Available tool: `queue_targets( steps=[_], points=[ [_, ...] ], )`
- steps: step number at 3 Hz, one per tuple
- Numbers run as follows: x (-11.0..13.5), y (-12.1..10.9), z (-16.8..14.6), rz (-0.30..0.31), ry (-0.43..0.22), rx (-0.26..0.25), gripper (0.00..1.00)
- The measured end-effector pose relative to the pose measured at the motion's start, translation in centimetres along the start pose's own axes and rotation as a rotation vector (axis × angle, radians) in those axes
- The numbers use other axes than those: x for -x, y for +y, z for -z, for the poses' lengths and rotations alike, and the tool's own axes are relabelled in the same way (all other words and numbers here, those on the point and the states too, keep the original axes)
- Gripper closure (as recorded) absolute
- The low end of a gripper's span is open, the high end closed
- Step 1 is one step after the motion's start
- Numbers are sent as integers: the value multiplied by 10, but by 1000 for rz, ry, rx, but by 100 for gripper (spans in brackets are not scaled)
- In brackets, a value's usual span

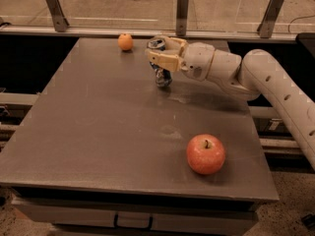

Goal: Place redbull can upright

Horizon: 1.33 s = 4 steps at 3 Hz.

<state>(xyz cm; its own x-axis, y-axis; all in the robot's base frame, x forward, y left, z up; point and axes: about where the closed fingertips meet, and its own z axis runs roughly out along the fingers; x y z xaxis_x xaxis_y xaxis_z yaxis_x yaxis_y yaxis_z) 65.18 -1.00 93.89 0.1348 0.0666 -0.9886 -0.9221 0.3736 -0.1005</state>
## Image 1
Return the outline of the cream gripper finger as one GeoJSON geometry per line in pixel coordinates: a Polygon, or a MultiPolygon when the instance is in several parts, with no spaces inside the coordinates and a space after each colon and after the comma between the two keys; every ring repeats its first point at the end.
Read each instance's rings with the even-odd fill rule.
{"type": "Polygon", "coordinates": [[[164,49],[157,51],[159,55],[181,56],[188,45],[188,42],[183,38],[169,37],[166,35],[159,35],[157,38],[164,44],[164,49]]]}
{"type": "Polygon", "coordinates": [[[169,72],[177,72],[181,69],[183,59],[180,56],[159,55],[157,50],[148,50],[146,54],[150,62],[169,72]]]}

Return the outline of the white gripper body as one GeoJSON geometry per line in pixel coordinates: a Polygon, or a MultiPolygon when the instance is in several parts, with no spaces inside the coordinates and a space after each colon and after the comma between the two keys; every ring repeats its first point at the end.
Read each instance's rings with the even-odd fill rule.
{"type": "Polygon", "coordinates": [[[204,81],[210,71],[216,49],[206,43],[195,42],[187,46],[181,72],[189,79],[204,81]]]}

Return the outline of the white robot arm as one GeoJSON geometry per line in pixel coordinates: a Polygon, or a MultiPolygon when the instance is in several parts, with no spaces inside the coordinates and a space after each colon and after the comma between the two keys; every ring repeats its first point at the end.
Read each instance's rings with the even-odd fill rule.
{"type": "Polygon", "coordinates": [[[270,53],[254,49],[241,57],[203,42],[157,35],[147,42],[146,55],[161,69],[215,83],[243,100],[263,95],[315,168],[315,102],[270,53]]]}

